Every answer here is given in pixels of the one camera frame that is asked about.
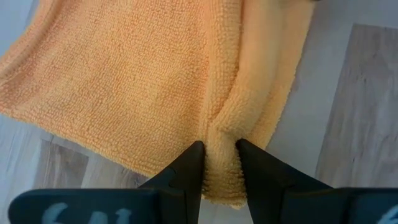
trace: fabric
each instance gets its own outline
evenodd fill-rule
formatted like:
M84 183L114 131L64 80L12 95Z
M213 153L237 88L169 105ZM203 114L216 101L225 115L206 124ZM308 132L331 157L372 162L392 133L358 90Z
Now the fabric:
M203 195L245 201L238 139L265 147L308 0L41 0L0 61L0 112L152 176L193 141Z

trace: microfiber towel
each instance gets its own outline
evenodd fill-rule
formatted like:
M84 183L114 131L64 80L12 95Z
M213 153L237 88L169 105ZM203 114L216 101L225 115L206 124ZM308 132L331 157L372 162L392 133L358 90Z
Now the microfiber towel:
M152 176L205 143L203 196L240 206L235 142L265 148L308 0L41 0L0 61L0 112Z

